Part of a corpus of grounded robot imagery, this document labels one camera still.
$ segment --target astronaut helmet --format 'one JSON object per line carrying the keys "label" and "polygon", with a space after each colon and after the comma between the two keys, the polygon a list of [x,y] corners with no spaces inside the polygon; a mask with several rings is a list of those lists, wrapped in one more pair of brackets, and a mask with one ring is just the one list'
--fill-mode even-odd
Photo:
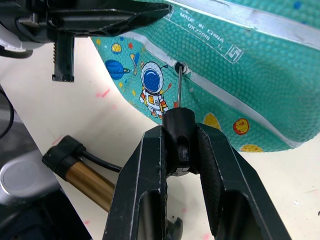
{"label": "astronaut helmet", "polygon": [[141,70],[141,82],[148,92],[160,93],[164,85],[164,76],[159,65],[153,61],[146,63]]}

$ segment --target black hose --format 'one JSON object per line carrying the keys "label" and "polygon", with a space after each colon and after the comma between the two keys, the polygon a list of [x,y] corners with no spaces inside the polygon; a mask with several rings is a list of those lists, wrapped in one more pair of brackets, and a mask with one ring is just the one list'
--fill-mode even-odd
{"label": "black hose", "polygon": [[6,127],[6,129],[4,130],[4,132],[2,132],[0,134],[0,139],[2,139],[11,129],[12,124],[14,123],[14,119],[15,119],[15,110],[14,107],[12,106],[11,102],[9,101],[9,98],[7,97],[6,93],[3,90],[0,90],[0,94],[2,94],[5,99],[7,100],[8,104],[9,104],[9,110],[10,110],[10,120],[9,120],[9,124]]}
{"label": "black hose", "polygon": [[120,171],[122,169],[122,167],[120,167],[120,166],[111,164],[107,161],[103,161],[102,159],[96,157],[95,155],[92,155],[90,152],[83,151],[81,153],[81,155],[82,155],[82,157],[85,157],[86,159],[90,160],[91,162],[93,162],[101,167],[104,167],[106,169],[109,169],[111,171],[114,171],[116,173],[120,173]]}

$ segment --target astronaut cartoon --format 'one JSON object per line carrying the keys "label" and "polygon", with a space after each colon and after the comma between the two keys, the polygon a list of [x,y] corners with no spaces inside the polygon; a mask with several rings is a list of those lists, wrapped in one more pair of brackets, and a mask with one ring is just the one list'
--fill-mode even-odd
{"label": "astronaut cartoon", "polygon": [[164,92],[160,93],[164,85],[164,76],[161,67],[153,61],[146,63],[141,70],[142,92],[140,102],[144,103],[151,115],[154,117],[162,116],[169,110],[164,99]]}

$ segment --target black cable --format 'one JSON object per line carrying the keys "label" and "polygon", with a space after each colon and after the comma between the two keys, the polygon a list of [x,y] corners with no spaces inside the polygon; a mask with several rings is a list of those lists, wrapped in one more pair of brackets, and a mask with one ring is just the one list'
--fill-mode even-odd
{"label": "black cable", "polygon": [[6,127],[6,129],[4,130],[4,132],[0,134],[0,139],[2,139],[9,132],[9,130],[12,127],[12,124],[14,123],[15,110],[14,110],[14,107],[12,106],[11,102],[9,101],[9,98],[7,97],[6,93],[3,90],[0,90],[0,94],[2,94],[5,97],[5,99],[7,100],[8,104],[9,104],[9,110],[10,110],[9,124]]}
{"label": "black cable", "polygon": [[116,173],[120,173],[120,171],[122,169],[122,167],[120,167],[120,166],[114,165],[114,164],[109,163],[107,161],[103,161],[102,159],[96,157],[95,155],[92,155],[90,152],[83,151],[81,153],[81,155],[83,157],[85,157],[86,159],[90,160],[91,162],[93,162],[101,167],[104,167],[106,169],[109,169],[111,171],[114,171]]}
{"label": "black cable", "polygon": [[12,59],[27,59],[32,56],[33,52],[33,50],[9,51],[6,50],[3,46],[0,46],[0,56]]}

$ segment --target metal needle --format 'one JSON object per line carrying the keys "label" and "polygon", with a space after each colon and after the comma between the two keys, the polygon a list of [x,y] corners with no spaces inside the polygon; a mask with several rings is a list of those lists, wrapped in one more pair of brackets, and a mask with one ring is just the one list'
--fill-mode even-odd
{"label": "metal needle", "polygon": [[179,82],[178,82],[178,108],[181,106],[181,88],[182,88],[182,66],[179,66]]}

